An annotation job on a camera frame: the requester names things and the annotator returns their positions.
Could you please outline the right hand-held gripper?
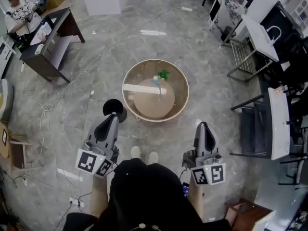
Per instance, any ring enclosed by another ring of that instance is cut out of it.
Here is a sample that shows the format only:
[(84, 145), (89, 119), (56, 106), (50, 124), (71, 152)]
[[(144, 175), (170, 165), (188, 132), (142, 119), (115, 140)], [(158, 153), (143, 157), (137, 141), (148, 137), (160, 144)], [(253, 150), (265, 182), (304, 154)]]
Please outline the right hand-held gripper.
[(214, 129), (205, 122), (196, 129), (193, 149), (185, 152), (182, 166), (188, 168), (196, 185), (216, 185), (226, 178), (226, 164), (219, 150), (219, 139)]

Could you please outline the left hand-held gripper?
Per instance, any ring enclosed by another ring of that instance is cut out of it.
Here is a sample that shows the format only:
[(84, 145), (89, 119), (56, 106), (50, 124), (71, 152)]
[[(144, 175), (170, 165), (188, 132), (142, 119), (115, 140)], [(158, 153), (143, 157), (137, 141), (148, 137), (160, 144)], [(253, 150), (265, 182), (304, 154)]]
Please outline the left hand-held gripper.
[(115, 114), (104, 117), (105, 120), (91, 128), (88, 138), (78, 149), (76, 169), (104, 178), (112, 164), (117, 162), (119, 149), (115, 146), (118, 135), (119, 119)]

